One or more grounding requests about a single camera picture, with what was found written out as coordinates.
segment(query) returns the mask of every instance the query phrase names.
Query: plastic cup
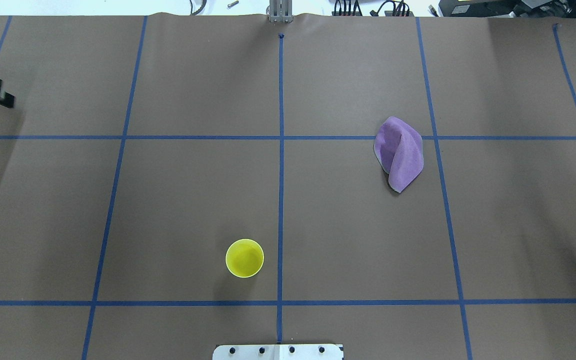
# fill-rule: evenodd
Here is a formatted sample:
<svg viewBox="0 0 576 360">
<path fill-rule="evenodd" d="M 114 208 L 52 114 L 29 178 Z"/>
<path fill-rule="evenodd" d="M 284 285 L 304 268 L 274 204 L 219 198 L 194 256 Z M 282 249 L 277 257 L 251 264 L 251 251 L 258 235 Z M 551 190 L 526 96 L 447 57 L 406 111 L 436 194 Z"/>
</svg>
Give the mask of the plastic cup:
<svg viewBox="0 0 576 360">
<path fill-rule="evenodd" d="M 250 278 L 261 270 L 264 250 L 251 239 L 239 239 L 226 251 L 226 267 L 238 278 Z"/>
</svg>

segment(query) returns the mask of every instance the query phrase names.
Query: black cable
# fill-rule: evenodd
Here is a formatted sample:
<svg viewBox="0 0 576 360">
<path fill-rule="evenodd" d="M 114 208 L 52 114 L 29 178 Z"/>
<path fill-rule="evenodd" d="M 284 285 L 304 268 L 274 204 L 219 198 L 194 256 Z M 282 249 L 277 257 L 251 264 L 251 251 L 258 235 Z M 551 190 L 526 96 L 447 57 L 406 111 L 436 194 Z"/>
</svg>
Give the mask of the black cable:
<svg viewBox="0 0 576 360">
<path fill-rule="evenodd" d="M 397 7 L 397 2 L 395 2 L 393 0 L 386 0 L 386 1 L 381 3 L 381 6 L 379 6 L 377 11 L 375 11 L 375 10 L 370 11 L 370 15 L 371 16 L 379 16 L 379 12 L 382 11 L 382 7 L 384 7 L 384 5 L 386 5 L 387 3 L 392 3 L 392 11 L 394 12 L 395 7 Z"/>
<path fill-rule="evenodd" d="M 354 0 L 354 8 L 352 9 L 352 16 L 357 15 L 357 10 L 359 10 L 359 16 L 364 16 L 364 14 L 362 14 L 362 8 L 359 6 L 359 0 Z"/>
<path fill-rule="evenodd" d="M 395 0 L 386 0 L 384 2 L 381 3 L 381 6 L 379 6 L 379 9 L 377 9 L 377 11 L 375 10 L 370 10 L 370 16 L 379 16 L 379 12 L 382 11 L 382 7 L 384 7 L 384 5 L 386 5 L 387 3 L 392 3 L 392 16 L 409 16 L 410 15 L 410 6 L 406 3 L 402 1 L 395 1 Z"/>
<path fill-rule="evenodd" d="M 204 8 L 206 7 L 206 1 L 207 0 L 201 0 L 201 6 L 199 6 L 199 9 L 197 9 L 197 11 L 190 13 L 190 15 L 197 15 L 199 13 L 201 13 L 202 11 L 204 11 Z"/>
<path fill-rule="evenodd" d="M 432 14 L 432 16 L 439 18 L 439 14 L 437 13 L 437 10 L 435 9 L 434 6 L 428 5 L 428 11 L 430 11 L 430 14 Z"/>
</svg>

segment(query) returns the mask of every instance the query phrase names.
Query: cup rim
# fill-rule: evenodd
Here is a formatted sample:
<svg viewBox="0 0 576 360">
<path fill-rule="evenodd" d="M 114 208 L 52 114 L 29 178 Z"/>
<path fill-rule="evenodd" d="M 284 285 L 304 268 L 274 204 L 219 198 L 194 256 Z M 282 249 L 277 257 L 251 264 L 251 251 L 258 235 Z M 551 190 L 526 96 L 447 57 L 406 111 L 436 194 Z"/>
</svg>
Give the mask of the cup rim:
<svg viewBox="0 0 576 360">
<path fill-rule="evenodd" d="M 259 251 L 261 251 L 261 264 L 259 264 L 259 268 L 256 269 L 256 271 L 254 273 L 252 273 L 251 275 L 248 275 L 248 276 L 237 275 L 236 273 L 234 273 L 231 270 L 231 267 L 228 266 L 228 253 L 230 253 L 231 248 L 233 248 L 233 246 L 235 244 L 238 244 L 240 242 L 246 242 L 246 243 L 251 242 L 252 244 L 254 244 L 259 249 Z M 257 273 L 261 271 L 261 268 L 263 268 L 265 260 L 266 260 L 266 255 L 264 254 L 264 248 L 262 248 L 261 245 L 253 239 L 238 239 L 237 241 L 230 244 L 230 246 L 228 246 L 228 250 L 226 250 L 226 256 L 224 256 L 224 261 L 226 262 L 226 269 L 228 269 L 228 272 L 230 272 L 232 275 L 236 276 L 237 278 L 241 278 L 241 279 L 247 279 L 247 278 L 251 278 L 251 277 L 257 275 Z"/>
</svg>

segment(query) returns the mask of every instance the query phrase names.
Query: purple towel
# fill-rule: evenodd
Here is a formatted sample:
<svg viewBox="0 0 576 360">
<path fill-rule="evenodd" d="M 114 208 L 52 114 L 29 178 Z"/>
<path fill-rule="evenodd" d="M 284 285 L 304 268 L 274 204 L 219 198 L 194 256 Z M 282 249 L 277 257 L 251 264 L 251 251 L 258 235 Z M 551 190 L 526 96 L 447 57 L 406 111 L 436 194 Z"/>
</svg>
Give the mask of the purple towel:
<svg viewBox="0 0 576 360">
<path fill-rule="evenodd" d="M 374 139 L 374 154 L 386 171 L 390 187 L 401 193 L 424 168 L 421 135 L 402 119 L 391 116 Z"/>
</svg>

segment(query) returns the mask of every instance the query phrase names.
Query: purple cloth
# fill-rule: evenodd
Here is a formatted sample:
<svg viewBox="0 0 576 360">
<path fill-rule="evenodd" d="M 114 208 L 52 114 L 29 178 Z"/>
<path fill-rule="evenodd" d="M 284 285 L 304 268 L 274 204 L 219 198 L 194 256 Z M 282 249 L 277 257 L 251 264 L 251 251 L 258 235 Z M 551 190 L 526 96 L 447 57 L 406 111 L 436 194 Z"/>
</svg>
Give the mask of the purple cloth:
<svg viewBox="0 0 576 360">
<path fill-rule="evenodd" d="M 401 193 L 424 168 L 421 135 L 402 119 L 391 116 L 374 139 L 374 154 L 388 176 L 390 187 Z"/>
</svg>

